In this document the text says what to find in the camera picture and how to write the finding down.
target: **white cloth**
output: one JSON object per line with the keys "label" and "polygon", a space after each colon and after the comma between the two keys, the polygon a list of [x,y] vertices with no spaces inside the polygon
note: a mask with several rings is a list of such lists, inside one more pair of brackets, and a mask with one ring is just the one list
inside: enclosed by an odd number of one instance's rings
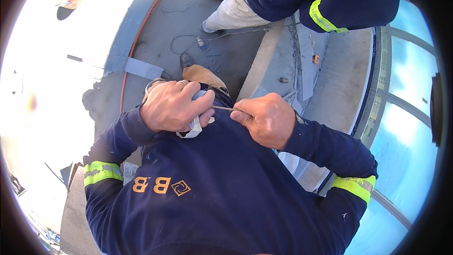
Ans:
{"label": "white cloth", "polygon": [[[214,121],[216,121],[215,118],[211,117],[207,123],[211,124]],[[176,135],[181,139],[195,138],[198,136],[198,134],[200,134],[201,131],[203,131],[203,128],[201,128],[200,120],[198,119],[198,116],[195,117],[192,120],[192,122],[190,122],[189,127],[190,127],[190,131],[189,131],[189,133],[186,134],[186,136],[181,135],[181,133],[179,133],[179,132],[176,132]]]}
{"label": "white cloth", "polygon": [[[192,97],[192,100],[196,100],[198,99],[199,97],[202,97],[204,96],[204,94],[206,93],[206,90],[199,90],[198,92],[196,92],[193,97]],[[198,116],[196,116],[192,122],[190,122],[189,124],[189,127],[190,127],[190,131],[189,133],[187,133],[185,136],[181,135],[181,133],[179,132],[176,132],[176,135],[181,138],[181,139],[188,139],[188,138],[195,138],[198,136],[198,134],[200,134],[201,131],[203,131],[203,128],[201,128],[201,124],[200,124],[200,119],[198,118]],[[211,124],[212,122],[216,121],[215,118],[211,117],[209,119],[209,121],[207,122],[208,124]]]}
{"label": "white cloth", "polygon": [[219,8],[206,19],[203,31],[212,33],[217,30],[241,29],[263,26],[270,21],[258,16],[244,0],[223,0]]}

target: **left hand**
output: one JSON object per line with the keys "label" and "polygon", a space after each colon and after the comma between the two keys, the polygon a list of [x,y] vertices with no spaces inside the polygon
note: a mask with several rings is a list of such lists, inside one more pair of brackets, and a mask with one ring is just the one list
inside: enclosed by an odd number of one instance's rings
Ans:
{"label": "left hand", "polygon": [[200,115],[201,127],[206,127],[210,117],[214,115],[215,111],[211,108],[214,91],[209,90],[204,96],[192,100],[193,95],[200,90],[200,83],[183,82],[156,82],[150,89],[140,115],[154,133],[190,131],[189,124],[197,115]]}

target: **logo on sweatshirt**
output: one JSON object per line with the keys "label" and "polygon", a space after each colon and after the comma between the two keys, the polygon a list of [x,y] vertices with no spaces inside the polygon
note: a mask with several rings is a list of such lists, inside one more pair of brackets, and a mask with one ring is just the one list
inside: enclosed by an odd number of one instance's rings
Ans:
{"label": "logo on sweatshirt", "polygon": [[190,187],[184,182],[184,180],[181,180],[179,182],[176,182],[175,184],[172,184],[171,187],[173,188],[173,191],[178,196],[181,196],[184,193],[187,193],[191,190]]}
{"label": "logo on sweatshirt", "polygon": [[[134,185],[132,186],[132,190],[137,193],[143,193],[149,184],[148,180],[150,180],[150,178],[142,176],[136,177],[134,179]],[[170,186],[170,181],[171,178],[164,177],[156,178],[155,185],[153,186],[153,191],[157,194],[166,194],[168,186]],[[191,190],[184,180],[172,184],[171,187],[178,196],[181,196],[184,193],[187,193]]]}

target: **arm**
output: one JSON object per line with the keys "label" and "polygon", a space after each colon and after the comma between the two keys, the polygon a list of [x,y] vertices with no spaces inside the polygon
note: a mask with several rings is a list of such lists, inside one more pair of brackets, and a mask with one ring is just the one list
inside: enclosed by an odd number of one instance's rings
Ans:
{"label": "arm", "polygon": [[399,0],[315,0],[301,6],[300,21],[316,32],[343,32],[388,24]]}
{"label": "arm", "polygon": [[99,218],[93,220],[108,212],[123,187],[119,164],[155,134],[146,127],[141,108],[122,113],[115,124],[99,135],[88,156],[83,157],[86,216],[93,235],[96,225],[102,224]]}
{"label": "arm", "polygon": [[327,167],[342,178],[377,177],[374,156],[359,139],[299,116],[283,151]]}
{"label": "arm", "polygon": [[84,184],[87,198],[86,216],[93,237],[102,251],[116,250],[116,236],[121,230],[109,228],[120,215],[112,213],[117,196],[123,189],[119,164],[138,146],[144,146],[160,131],[189,131],[190,122],[199,115],[201,127],[214,114],[212,90],[192,101],[200,90],[198,82],[176,81],[156,85],[144,104],[123,113],[119,120],[99,135],[88,156],[84,156]]}
{"label": "arm", "polygon": [[313,214],[324,224],[320,240],[332,254],[343,253],[359,227],[376,181],[377,163],[360,140],[296,116],[278,94],[243,99],[234,105],[231,119],[247,127],[262,146],[285,150],[330,167],[337,177],[325,198],[313,197]]}

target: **white pants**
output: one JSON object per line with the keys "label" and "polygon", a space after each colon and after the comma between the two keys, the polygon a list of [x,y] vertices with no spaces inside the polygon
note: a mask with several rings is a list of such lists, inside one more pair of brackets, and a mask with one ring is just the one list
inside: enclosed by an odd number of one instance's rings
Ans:
{"label": "white pants", "polygon": [[262,26],[270,21],[258,16],[244,0],[223,0],[219,8],[206,19],[202,28],[207,33],[224,29]]}

